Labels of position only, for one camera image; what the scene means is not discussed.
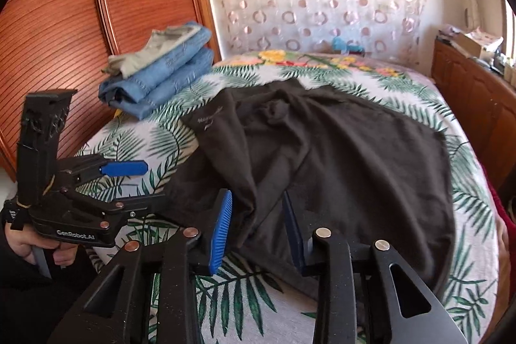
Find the person's left hand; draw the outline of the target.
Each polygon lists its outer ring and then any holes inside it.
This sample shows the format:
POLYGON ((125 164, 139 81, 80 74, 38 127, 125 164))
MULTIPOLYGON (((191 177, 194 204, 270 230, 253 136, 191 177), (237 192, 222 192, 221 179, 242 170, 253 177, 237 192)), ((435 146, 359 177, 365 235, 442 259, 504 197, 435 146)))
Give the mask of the person's left hand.
POLYGON ((58 266, 69 266, 75 261, 78 251, 77 244, 62 243, 39 235, 32 226, 26 225, 21 231, 11 228, 10 223, 5 224, 5 238, 9 247, 22 259, 32 265, 36 264, 33 249, 35 247, 51 250, 53 261, 58 266))

